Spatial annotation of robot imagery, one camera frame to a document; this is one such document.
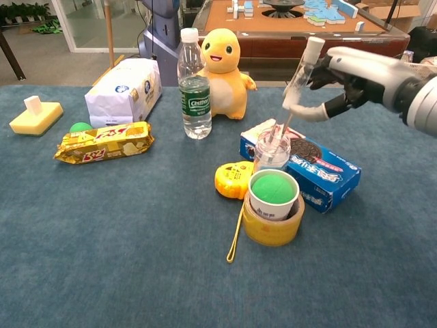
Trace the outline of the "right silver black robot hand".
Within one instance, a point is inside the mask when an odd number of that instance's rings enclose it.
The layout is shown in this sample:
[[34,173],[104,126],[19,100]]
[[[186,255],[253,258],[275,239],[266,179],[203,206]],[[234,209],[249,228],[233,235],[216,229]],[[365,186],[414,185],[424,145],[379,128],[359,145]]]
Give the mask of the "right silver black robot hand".
[[338,46],[317,61],[309,83],[318,90],[340,83],[344,93],[317,107],[297,104],[289,86],[284,92],[283,108],[309,122],[327,121],[351,108],[370,101],[398,113],[404,124],[424,123],[432,106],[427,102],[431,86],[399,59]]

